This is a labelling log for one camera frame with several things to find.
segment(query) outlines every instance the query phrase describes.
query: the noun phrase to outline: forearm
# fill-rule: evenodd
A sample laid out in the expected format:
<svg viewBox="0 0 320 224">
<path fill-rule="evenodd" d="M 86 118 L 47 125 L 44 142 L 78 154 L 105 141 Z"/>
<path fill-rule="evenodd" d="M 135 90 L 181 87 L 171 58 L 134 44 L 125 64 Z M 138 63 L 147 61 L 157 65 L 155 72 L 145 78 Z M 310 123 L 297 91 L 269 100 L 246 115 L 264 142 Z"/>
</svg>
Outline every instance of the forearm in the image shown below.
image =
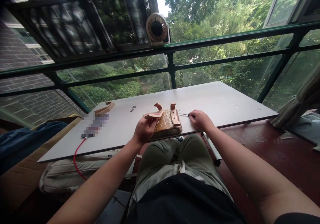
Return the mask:
<svg viewBox="0 0 320 224">
<path fill-rule="evenodd" d="M 141 146 L 131 139 L 67 200 L 49 223 L 94 223 L 117 191 Z"/>
<path fill-rule="evenodd" d="M 232 174 L 255 201 L 276 192 L 296 189 L 271 165 L 218 128 L 214 127 L 206 133 Z"/>
<path fill-rule="evenodd" d="M 216 127 L 206 133 L 231 173 L 260 208 L 265 222 L 273 223 L 276 217 L 288 212 L 319 216 L 318 206 L 262 158 Z"/>
</svg>

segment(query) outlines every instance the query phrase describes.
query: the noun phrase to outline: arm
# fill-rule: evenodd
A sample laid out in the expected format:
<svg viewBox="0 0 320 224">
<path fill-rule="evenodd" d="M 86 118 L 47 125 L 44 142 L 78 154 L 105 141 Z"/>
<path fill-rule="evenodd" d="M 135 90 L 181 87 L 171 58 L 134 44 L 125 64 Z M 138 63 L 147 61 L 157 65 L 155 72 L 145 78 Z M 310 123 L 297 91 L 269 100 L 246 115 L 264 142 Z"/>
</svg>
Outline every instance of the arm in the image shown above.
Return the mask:
<svg viewBox="0 0 320 224">
<path fill-rule="evenodd" d="M 132 139 L 99 168 L 48 223 L 94 223 L 107 206 L 134 158 L 153 134 L 158 119 L 138 122 Z"/>
<path fill-rule="evenodd" d="M 320 208 L 302 191 L 266 161 L 215 127 L 204 112 L 192 111 L 190 120 L 197 130 L 207 133 L 266 223 L 274 223 L 280 215 L 290 212 L 320 217 Z"/>
</svg>

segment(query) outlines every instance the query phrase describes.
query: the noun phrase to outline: white fan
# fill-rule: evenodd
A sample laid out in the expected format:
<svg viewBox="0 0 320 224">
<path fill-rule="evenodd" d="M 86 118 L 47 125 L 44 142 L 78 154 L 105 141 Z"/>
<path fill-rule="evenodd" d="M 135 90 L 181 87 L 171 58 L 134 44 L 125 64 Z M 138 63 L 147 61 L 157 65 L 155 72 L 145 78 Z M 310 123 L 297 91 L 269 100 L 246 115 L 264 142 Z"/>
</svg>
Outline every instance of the white fan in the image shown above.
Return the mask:
<svg viewBox="0 0 320 224">
<path fill-rule="evenodd" d="M 149 43 L 152 46 L 170 44 L 170 31 L 166 19 L 158 12 L 152 13 L 146 24 Z"/>
</svg>

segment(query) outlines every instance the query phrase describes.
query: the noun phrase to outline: dark wooden floor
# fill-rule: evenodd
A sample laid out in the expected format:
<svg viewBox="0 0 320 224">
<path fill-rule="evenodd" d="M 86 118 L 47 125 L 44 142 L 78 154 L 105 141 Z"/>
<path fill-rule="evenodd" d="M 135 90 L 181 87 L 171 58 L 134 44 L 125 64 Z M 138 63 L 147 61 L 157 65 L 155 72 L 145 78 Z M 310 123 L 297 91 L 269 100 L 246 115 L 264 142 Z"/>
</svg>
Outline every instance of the dark wooden floor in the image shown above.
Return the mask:
<svg viewBox="0 0 320 224">
<path fill-rule="evenodd" d="M 226 127 L 222 131 L 276 168 L 320 206 L 320 153 L 312 150 L 314 144 L 289 132 L 277 130 L 267 121 Z M 217 170 L 248 223 L 263 223 L 258 209 L 223 160 Z"/>
</svg>

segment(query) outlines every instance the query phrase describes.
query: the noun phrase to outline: person's right hand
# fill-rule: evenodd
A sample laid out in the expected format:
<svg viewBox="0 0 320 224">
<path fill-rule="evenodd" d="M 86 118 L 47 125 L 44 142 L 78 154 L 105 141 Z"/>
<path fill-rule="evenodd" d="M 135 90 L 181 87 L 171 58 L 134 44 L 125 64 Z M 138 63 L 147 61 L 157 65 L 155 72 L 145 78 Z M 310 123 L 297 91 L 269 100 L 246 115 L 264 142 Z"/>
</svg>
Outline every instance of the person's right hand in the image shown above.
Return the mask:
<svg viewBox="0 0 320 224">
<path fill-rule="evenodd" d="M 198 131 L 207 132 L 208 130 L 215 128 L 210 117 L 208 117 L 208 115 L 205 114 L 203 111 L 193 110 L 192 112 L 190 112 L 189 118 L 194 128 Z"/>
</svg>

